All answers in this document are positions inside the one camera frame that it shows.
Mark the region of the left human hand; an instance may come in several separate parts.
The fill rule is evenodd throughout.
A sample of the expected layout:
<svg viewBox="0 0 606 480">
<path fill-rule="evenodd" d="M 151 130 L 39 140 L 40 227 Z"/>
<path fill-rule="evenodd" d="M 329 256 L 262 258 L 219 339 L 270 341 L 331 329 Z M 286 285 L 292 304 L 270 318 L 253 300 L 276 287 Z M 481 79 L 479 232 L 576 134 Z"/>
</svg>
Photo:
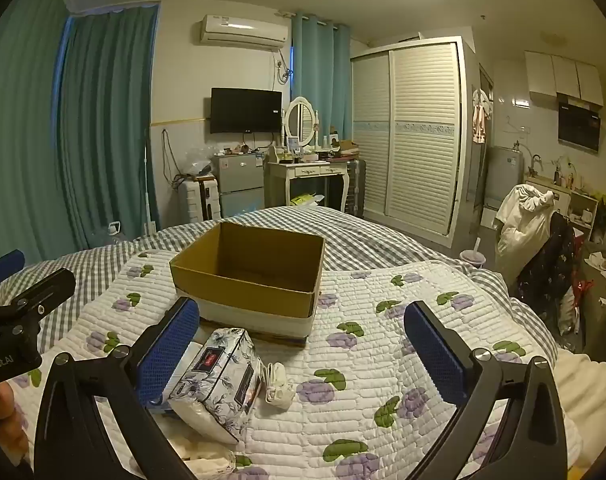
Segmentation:
<svg viewBox="0 0 606 480">
<path fill-rule="evenodd" d="M 14 393 L 7 382 L 0 382 L 0 448 L 14 466 L 28 453 L 23 416 L 16 407 Z"/>
</svg>

